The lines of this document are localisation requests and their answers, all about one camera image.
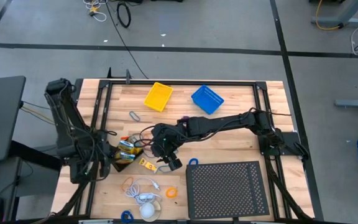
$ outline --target wooden table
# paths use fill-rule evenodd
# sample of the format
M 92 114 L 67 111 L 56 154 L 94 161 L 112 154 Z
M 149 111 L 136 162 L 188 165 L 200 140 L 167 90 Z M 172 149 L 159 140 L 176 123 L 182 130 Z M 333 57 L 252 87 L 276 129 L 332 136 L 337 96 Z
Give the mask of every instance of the wooden table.
M 93 114 L 93 106 L 98 90 L 98 79 L 83 80 L 81 93 L 78 100 L 78 109 L 85 120 L 90 124 Z M 282 82 L 266 82 L 268 96 L 273 112 L 290 113 L 287 97 Z M 139 133 L 147 126 L 155 123 L 176 124 L 176 120 L 183 116 L 205 116 L 207 118 L 217 118 L 221 116 L 230 116 L 244 113 L 249 108 L 255 106 L 254 95 L 251 87 L 247 86 L 212 86 L 211 88 L 225 102 L 212 115 L 207 115 L 203 110 L 197 107 L 192 99 L 191 94 L 200 86 L 198 85 L 172 85 L 173 93 L 163 112 L 154 111 L 143 104 L 143 101 L 152 85 L 114 85 L 112 88 L 111 101 L 108 111 L 107 130 L 118 133 L 118 136 L 110 136 L 109 142 L 116 146 L 120 136 L 128 136 Z M 141 122 L 135 122 L 129 112 L 135 111 L 141 118 Z M 103 110 L 99 110 L 98 119 L 100 120 Z M 293 131 L 293 124 L 290 116 L 273 115 L 276 128 L 282 131 Z M 240 217 L 240 220 L 273 220 L 272 204 L 269 194 L 267 173 L 265 168 L 264 157 L 260 155 L 257 136 L 247 129 L 237 129 L 217 133 L 213 138 L 203 142 L 192 142 L 184 144 L 179 148 L 178 158 L 186 164 L 191 158 L 198 158 L 200 163 L 218 163 L 218 162 L 239 162 L 239 161 L 259 161 L 262 171 L 262 177 L 265 185 L 265 192 L 269 204 L 270 215 L 258 217 Z M 161 166 L 166 164 L 156 163 L 157 159 L 148 161 Z M 152 171 L 138 165 L 138 161 L 129 165 L 122 172 L 112 168 L 108 178 L 104 181 L 97 182 L 94 193 L 94 200 L 91 212 L 91 218 L 120 218 L 124 210 L 130 209 L 134 218 L 140 219 L 139 206 L 135 204 L 133 198 L 126 197 L 121 190 L 121 184 L 128 177 L 134 179 L 138 177 L 149 177 L 156 181 L 161 191 L 154 189 L 148 180 L 140 180 L 140 192 L 153 192 L 162 197 L 162 212 L 159 219 L 162 220 L 182 220 L 188 218 L 187 194 L 186 194 L 186 165 L 173 172 L 154 174 Z M 282 156 L 283 173 L 287 189 L 309 216 L 313 217 L 313 208 L 306 184 L 305 173 L 302 162 L 296 156 Z M 178 189 L 177 198 L 166 198 L 165 191 L 169 187 Z M 61 171 L 57 185 L 55 198 L 53 200 L 52 211 L 57 212 L 65 202 L 71 197 L 77 186 L 70 183 L 68 167 Z M 283 203 L 280 192 L 276 188 L 277 200 L 280 209 L 280 216 L 285 217 L 283 212 Z M 84 201 L 81 210 L 85 210 Z

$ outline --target yellow basket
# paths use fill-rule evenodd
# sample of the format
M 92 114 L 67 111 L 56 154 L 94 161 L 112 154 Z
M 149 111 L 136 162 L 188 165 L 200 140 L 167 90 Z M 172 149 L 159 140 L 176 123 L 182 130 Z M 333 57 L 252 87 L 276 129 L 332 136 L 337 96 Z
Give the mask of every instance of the yellow basket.
M 149 94 L 147 94 L 144 104 L 153 110 L 162 112 L 171 97 L 172 91 L 173 88 L 155 82 Z

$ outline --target white cable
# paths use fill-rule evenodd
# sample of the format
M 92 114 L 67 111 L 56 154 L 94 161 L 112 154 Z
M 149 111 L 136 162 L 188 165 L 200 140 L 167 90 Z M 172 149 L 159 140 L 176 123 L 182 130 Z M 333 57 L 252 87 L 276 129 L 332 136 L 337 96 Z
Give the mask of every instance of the white cable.
M 153 186 L 157 189 L 160 190 L 158 184 L 147 177 L 140 177 L 138 179 L 136 179 L 131 186 L 128 187 L 128 189 L 125 191 L 125 195 L 127 197 L 132 197 L 135 199 L 136 204 L 137 205 L 143 205 L 144 203 L 152 203 L 156 197 L 161 198 L 159 195 L 157 194 L 153 194 L 153 193 L 139 193 L 140 192 L 140 185 L 137 184 L 136 182 L 140 179 L 146 179 L 149 180 L 153 183 Z
M 92 7 L 93 8 L 96 8 L 96 9 L 99 9 L 100 8 L 100 5 L 103 5 L 103 4 L 107 4 L 107 1 L 108 0 L 104 0 L 104 2 L 102 2 L 103 0 L 92 0 L 91 2 L 86 2 L 86 0 L 82 0 L 82 2 L 85 4 L 85 8 L 87 8 L 88 10 L 92 10 Z M 107 15 L 105 15 L 105 13 L 102 13 L 102 12 L 98 12 L 98 11 L 93 11 L 95 13 L 95 15 L 93 15 L 92 17 L 94 19 L 96 19 L 97 21 L 99 22 L 104 22 L 106 21 L 107 19 Z M 103 15 L 104 16 L 104 19 L 98 19 L 96 17 L 96 15 L 99 14 L 99 15 Z
M 352 53 L 354 54 L 354 55 L 357 55 L 358 56 L 358 53 L 356 53 L 356 51 L 354 51 L 354 41 L 353 41 L 353 36 L 354 36 L 354 34 L 356 33 L 356 31 L 358 31 L 358 28 L 356 28 L 354 31 L 353 31 L 353 33 L 352 33 L 352 35 L 351 35 L 351 47 L 352 47 Z

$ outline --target concrete floor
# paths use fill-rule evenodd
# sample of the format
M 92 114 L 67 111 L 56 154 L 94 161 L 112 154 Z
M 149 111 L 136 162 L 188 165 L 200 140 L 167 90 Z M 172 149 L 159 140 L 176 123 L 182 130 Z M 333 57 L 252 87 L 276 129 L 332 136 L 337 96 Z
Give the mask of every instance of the concrete floor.
M 317 3 L 275 0 L 287 50 L 291 52 L 350 53 L 354 28 L 325 32 L 310 24 Z M 321 15 L 337 15 L 342 5 L 324 3 Z M 6 0 L 0 0 L 0 10 Z M 276 55 L 133 52 L 150 78 L 281 80 L 290 96 L 280 56 L 269 0 L 184 0 L 150 2 L 131 7 L 132 24 L 118 26 L 128 46 L 250 49 Z M 0 21 L 0 44 L 122 46 L 112 22 L 97 22 L 86 15 L 80 0 L 13 1 Z M 121 50 L 59 50 L 0 48 L 0 77 L 24 75 L 24 100 L 46 106 L 46 84 L 60 77 L 105 77 L 108 67 L 121 76 L 128 68 L 142 78 L 129 54 Z M 358 99 L 358 58 L 290 57 L 303 121 L 308 135 L 324 219 L 358 223 L 358 110 L 338 109 L 338 98 Z M 55 142 L 55 128 L 19 113 L 16 141 L 31 147 Z M 43 195 L 20 202 L 19 218 L 45 216 L 50 209 L 57 173 L 35 167 L 21 189 Z

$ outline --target metal grate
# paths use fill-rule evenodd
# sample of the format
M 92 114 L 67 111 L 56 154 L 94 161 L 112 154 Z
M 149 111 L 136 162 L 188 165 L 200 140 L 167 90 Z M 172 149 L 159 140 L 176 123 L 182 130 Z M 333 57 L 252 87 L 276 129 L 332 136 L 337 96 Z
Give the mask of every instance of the metal grate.
M 187 165 L 191 219 L 268 215 L 258 161 Z

